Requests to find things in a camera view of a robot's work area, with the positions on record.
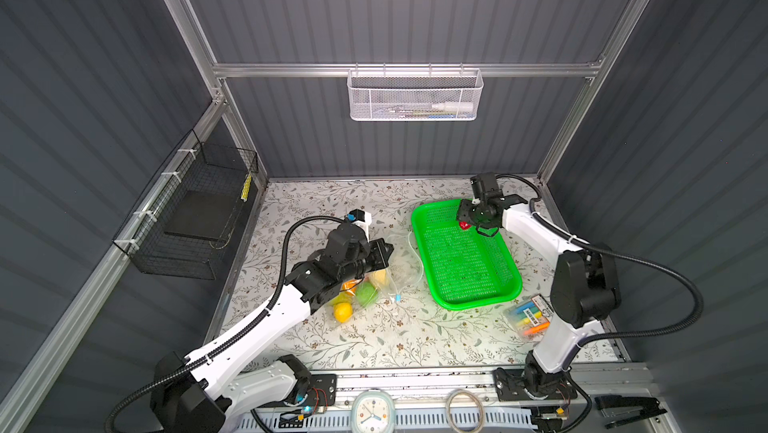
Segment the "orange carrot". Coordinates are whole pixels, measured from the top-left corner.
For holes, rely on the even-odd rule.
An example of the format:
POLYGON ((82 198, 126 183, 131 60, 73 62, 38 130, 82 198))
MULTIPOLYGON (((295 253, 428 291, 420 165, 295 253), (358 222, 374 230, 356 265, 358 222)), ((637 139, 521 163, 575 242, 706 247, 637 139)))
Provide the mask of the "orange carrot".
POLYGON ((357 285, 358 285, 358 284, 359 284, 359 280, 350 280, 350 281, 347 281, 347 282, 345 282, 345 283, 342 285, 342 290, 343 290, 343 291, 350 291, 350 290, 354 290, 354 289, 357 287, 357 285))

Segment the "green cabbage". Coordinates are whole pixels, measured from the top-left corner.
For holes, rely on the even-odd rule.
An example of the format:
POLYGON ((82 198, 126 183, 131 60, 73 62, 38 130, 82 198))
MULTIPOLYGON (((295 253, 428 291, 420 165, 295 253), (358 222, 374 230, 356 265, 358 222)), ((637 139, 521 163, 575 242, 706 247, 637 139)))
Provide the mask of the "green cabbage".
POLYGON ((379 296, 378 289, 370 282, 364 281, 356 286, 355 298, 363 308, 374 304, 379 296))

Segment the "yellow lemon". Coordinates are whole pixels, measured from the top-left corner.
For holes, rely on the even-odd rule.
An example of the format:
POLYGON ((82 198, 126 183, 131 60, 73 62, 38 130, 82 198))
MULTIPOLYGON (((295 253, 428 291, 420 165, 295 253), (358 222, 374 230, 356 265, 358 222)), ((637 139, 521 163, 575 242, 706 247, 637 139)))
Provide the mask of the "yellow lemon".
POLYGON ((353 315, 354 308, 351 303, 340 302, 333 306, 333 316, 341 324, 346 323, 353 315))

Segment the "clear zip top bag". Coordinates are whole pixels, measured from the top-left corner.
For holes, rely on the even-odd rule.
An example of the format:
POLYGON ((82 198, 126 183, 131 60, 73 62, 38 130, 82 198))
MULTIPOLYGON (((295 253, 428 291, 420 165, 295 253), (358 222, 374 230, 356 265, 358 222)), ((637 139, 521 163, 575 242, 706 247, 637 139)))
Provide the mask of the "clear zip top bag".
MULTIPOLYGON (((409 231, 407 234, 390 235, 385 241, 392 243, 395 249, 393 257, 390 259, 390 265, 386 268, 390 278, 390 285, 386 288, 377 288, 373 284, 378 289, 379 296, 374 304, 371 304, 366 308, 361 307, 357 302, 355 298, 355 289, 343 291, 341 286, 340 292, 330 301, 329 306, 327 307, 336 323, 341 324, 337 322, 333 316, 333 306, 335 304, 340 302, 351 303, 354 308, 354 315, 357 310, 371 308, 373 305, 379 302, 385 302, 386 300, 398 303, 402 301, 404 292, 407 288, 419 283, 424 278, 424 266, 421 262, 413 231, 409 231)), ((370 282, 368 279, 369 274, 370 273, 366 274, 363 279, 359 280, 359 284, 364 281, 370 282)))

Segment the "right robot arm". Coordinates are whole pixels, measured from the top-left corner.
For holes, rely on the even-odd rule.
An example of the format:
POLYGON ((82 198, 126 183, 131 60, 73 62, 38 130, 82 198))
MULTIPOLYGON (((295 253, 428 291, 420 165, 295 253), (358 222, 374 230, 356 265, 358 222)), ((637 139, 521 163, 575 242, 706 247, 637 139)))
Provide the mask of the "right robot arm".
POLYGON ((541 193, 533 183, 513 177, 534 189, 535 197, 526 200, 504 193, 498 183, 501 178, 495 173, 471 177, 473 198, 460 202, 457 220, 462 228, 473 228, 484 236, 504 229, 554 267, 549 300, 553 317, 524 367, 528 386, 539 387, 562 378, 583 342, 604 332, 602 321, 621 303, 618 275, 613 259, 537 211, 535 203, 541 200, 541 193))

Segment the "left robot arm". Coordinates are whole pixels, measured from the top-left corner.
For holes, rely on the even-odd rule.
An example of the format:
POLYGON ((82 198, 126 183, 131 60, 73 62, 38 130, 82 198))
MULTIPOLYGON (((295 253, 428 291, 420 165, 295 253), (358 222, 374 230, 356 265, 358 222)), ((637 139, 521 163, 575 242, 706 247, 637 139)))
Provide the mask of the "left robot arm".
POLYGON ((292 354, 246 372, 246 366, 287 330, 338 297, 344 283, 384 270, 394 251, 371 239, 372 217, 356 209, 336 221, 326 246, 293 267, 282 265, 273 296, 209 343, 158 362, 155 377, 182 374, 153 389, 150 407, 166 432, 231 432, 240 417, 270 404, 294 408, 311 400, 312 375, 292 354))

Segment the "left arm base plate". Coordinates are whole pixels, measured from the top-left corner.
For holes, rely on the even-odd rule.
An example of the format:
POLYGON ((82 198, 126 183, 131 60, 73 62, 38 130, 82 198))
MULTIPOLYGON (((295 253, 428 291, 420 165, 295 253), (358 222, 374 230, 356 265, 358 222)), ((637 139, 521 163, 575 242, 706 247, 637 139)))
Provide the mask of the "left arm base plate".
POLYGON ((284 399, 263 404, 261 408, 333 406, 337 381, 336 374, 311 373, 307 379, 299 379, 284 399))

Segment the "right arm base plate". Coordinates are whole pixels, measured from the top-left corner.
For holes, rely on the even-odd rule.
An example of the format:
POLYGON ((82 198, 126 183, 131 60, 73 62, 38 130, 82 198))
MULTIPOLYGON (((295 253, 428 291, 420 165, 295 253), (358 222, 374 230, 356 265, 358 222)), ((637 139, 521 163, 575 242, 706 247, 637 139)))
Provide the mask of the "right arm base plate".
POLYGON ((531 368, 496 368, 492 372, 496 395, 501 401, 565 400, 578 397, 577 390, 560 373, 541 373, 531 368))

